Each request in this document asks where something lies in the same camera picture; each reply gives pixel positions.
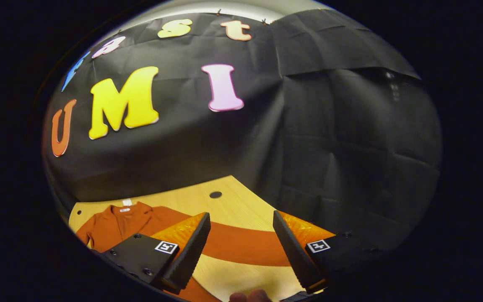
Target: finger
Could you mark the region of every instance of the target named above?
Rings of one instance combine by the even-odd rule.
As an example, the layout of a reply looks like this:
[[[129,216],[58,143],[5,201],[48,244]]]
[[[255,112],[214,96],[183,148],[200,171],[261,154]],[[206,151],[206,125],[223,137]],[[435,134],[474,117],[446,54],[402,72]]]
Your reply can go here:
[[[272,302],[264,290],[254,290],[247,297],[248,302]]]
[[[247,302],[247,297],[240,292],[235,292],[230,295],[229,302]]]

